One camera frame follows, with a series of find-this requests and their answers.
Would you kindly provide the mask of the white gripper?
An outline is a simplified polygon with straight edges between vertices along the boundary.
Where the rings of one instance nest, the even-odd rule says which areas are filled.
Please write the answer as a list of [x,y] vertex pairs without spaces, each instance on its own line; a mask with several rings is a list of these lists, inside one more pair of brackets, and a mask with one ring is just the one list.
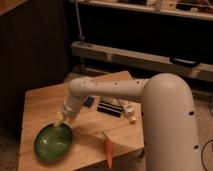
[[75,118],[80,112],[82,106],[82,100],[74,96],[67,97],[62,105],[61,112],[56,115],[56,119],[53,123],[55,128],[59,127],[64,120],[64,115],[69,118]]

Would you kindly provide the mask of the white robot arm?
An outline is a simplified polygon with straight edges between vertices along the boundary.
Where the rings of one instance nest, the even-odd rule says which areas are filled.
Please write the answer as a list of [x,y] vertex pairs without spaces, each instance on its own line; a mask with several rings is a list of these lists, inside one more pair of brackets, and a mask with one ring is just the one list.
[[112,82],[74,79],[55,123],[66,117],[75,119],[90,95],[142,106],[147,171],[202,171],[193,96],[182,78],[161,73],[149,79]]

